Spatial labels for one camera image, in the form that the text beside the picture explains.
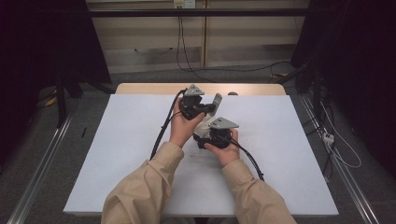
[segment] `metal frame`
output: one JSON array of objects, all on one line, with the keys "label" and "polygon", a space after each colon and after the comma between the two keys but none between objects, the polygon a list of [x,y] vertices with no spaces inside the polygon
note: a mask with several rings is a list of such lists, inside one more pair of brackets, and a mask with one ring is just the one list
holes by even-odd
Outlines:
[{"label": "metal frame", "polygon": [[[312,102],[309,99],[305,99],[305,97],[301,96],[301,101],[305,107],[306,113],[308,114],[309,118],[312,119],[312,123],[314,124],[315,128],[318,129],[318,121],[315,119],[315,114],[313,113],[312,109],[313,105]],[[326,150],[328,153],[331,152],[331,149],[329,145],[325,145]],[[338,152],[337,148],[334,148],[334,152],[338,154],[338,156],[341,158],[340,153]],[[355,180],[353,177],[352,173],[350,173],[349,169],[345,164],[340,162],[335,156],[332,154],[332,163],[334,164],[335,168],[337,169],[339,175],[341,176],[341,179],[343,180],[347,191],[350,194],[350,197],[352,198],[353,202],[355,203],[356,207],[358,208],[359,212],[361,213],[361,217],[364,220],[365,223],[367,224],[379,224],[378,218],[375,216],[374,209],[370,205],[369,200],[367,197],[364,195],[364,192],[361,190],[361,187],[359,187],[358,182]]]},{"label": "metal frame", "polygon": [[308,8],[193,8],[193,9],[93,9],[90,11],[41,11],[39,14],[66,17],[302,17],[328,14],[328,9]]},{"label": "metal frame", "polygon": [[27,218],[30,208],[35,201],[35,196],[40,191],[41,185],[46,177],[46,174],[52,164],[53,159],[55,158],[56,152],[58,151],[59,146],[64,139],[64,135],[69,128],[70,122],[73,118],[73,115],[78,107],[79,100],[76,100],[75,104],[72,105],[71,112],[67,116],[62,127],[56,129],[55,134],[52,137],[51,142],[45,152],[43,158],[41,159],[40,164],[35,170],[35,174],[30,180],[26,190],[22,194],[20,200],[18,201],[14,211],[12,212],[11,217],[9,218],[7,224],[22,224]]}]

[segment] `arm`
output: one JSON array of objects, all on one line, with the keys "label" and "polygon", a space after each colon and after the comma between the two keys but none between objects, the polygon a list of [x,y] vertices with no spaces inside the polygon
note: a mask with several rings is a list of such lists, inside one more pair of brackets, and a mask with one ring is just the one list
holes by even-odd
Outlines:
[{"label": "arm", "polygon": [[[179,111],[178,101],[174,114]],[[102,223],[160,222],[161,213],[171,197],[176,168],[184,156],[181,148],[203,118],[204,114],[192,120],[175,115],[169,142],[163,143],[151,161],[145,161],[127,175],[107,196]]]},{"label": "arm", "polygon": [[[238,140],[238,132],[231,129],[233,139]],[[227,183],[235,198],[235,213],[239,223],[296,223],[285,201],[265,182],[254,179],[253,174],[239,160],[239,148],[229,145],[219,149],[210,144],[205,147],[215,153],[224,166]]]}]

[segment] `metal bracket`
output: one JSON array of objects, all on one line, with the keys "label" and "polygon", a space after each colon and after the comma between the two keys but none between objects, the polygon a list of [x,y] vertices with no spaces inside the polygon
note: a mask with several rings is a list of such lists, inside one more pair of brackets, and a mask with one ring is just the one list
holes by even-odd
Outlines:
[{"label": "metal bracket", "polygon": [[213,120],[211,123],[209,123],[209,127],[213,128],[213,129],[231,129],[231,128],[238,128],[239,125],[237,125],[236,123],[229,121],[225,118],[218,118]]},{"label": "metal bracket", "polygon": [[198,96],[198,95],[205,95],[203,91],[201,91],[197,86],[191,84],[189,88],[184,92],[185,96]]},{"label": "metal bracket", "polygon": [[213,99],[213,103],[212,103],[213,105],[216,106],[216,108],[215,108],[215,110],[214,110],[213,112],[208,113],[208,115],[209,115],[210,117],[215,117],[216,112],[217,112],[218,109],[219,109],[221,100],[222,100],[221,94],[220,94],[220,93],[216,93],[215,99]]}]

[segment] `person's left hand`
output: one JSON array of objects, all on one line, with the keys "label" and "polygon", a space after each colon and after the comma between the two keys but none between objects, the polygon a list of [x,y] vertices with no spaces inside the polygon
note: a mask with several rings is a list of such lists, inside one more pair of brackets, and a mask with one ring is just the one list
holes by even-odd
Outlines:
[{"label": "person's left hand", "polygon": [[176,115],[171,120],[171,137],[169,138],[169,142],[178,147],[183,147],[194,133],[195,127],[204,119],[205,113],[199,114],[192,120],[185,119],[178,107],[180,100],[181,98],[178,98],[174,106],[173,114]]}]

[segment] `electrical outlet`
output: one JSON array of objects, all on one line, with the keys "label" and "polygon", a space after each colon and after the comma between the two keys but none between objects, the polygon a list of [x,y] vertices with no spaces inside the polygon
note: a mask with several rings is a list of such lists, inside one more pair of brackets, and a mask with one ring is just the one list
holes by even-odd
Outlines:
[{"label": "electrical outlet", "polygon": [[175,8],[183,8],[184,7],[184,0],[174,0]]},{"label": "electrical outlet", "polygon": [[334,135],[332,135],[330,133],[323,133],[322,139],[323,139],[323,142],[331,145],[334,142]]},{"label": "electrical outlet", "polygon": [[185,0],[184,8],[195,8],[195,0]]}]

